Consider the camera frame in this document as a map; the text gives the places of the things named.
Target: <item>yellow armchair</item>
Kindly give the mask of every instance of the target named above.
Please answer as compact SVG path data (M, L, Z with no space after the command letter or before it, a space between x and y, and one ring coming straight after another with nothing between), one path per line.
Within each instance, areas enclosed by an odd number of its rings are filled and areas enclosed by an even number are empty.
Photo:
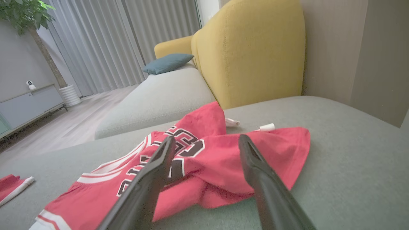
M193 36L160 43L157 58L195 55L223 109L301 95L305 24L299 0L231 0Z

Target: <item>gray wall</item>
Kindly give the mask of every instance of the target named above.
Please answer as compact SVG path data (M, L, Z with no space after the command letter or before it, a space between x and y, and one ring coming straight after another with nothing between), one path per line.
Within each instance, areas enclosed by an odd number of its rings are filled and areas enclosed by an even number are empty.
M37 87L54 83L54 75L29 33L22 37L0 20L0 101L29 91L26 81Z
M371 0L350 105L400 127L409 108L409 1Z
M368 0L301 0L306 24L303 94L349 103Z

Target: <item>gray fabric upholstery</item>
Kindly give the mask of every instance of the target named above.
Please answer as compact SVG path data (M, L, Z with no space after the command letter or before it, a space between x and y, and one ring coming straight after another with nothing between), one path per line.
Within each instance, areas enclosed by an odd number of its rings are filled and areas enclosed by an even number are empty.
M408 229L409 143L392 125L318 97L291 97L225 111L240 120L229 133L275 123L310 130L311 149L292 193L318 229ZM0 229L28 229L44 206L81 175L125 155L153 130L174 122L21 160L0 169L36 182L0 207ZM204 210L193 206L154 229L260 229L254 199Z
M109 112L95 139L178 120L215 100L202 75L190 64L150 75Z

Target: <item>white curtain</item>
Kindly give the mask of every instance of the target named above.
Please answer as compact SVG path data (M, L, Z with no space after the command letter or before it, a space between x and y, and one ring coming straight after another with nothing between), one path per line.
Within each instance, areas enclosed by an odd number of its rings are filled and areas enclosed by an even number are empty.
M50 0L50 29L81 93L141 83L156 44L199 30L195 0Z

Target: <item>red basketball jersey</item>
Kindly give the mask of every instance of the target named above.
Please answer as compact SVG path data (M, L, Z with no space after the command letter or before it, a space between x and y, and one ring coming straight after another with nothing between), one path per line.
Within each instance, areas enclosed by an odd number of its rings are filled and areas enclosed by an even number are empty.
M36 218L36 229L96 229L166 136L176 140L168 186L159 194L153 221L194 204L215 208L253 195L244 179L239 134L226 134L217 102L187 114L166 132L152 132L127 155L84 173ZM247 133L291 189L307 158L310 134L304 128Z

